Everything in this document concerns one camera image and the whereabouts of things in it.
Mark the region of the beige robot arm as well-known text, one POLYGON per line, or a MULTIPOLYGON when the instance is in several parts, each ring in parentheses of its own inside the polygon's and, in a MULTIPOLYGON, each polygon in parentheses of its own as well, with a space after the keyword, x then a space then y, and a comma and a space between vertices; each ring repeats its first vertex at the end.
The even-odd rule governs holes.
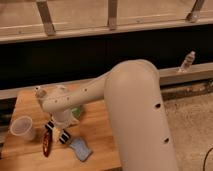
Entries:
POLYGON ((103 99, 123 171, 178 171, 158 69, 147 60, 128 60, 62 95, 42 100, 48 113, 103 99))

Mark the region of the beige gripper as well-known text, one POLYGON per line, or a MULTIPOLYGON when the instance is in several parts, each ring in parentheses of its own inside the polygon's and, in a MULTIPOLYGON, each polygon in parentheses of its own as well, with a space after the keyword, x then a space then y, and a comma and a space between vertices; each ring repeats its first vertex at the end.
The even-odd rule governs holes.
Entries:
POLYGON ((70 126, 77 125, 79 123, 79 120, 73 116, 71 110, 53 112, 52 120, 54 125, 61 129, 66 129, 70 126))

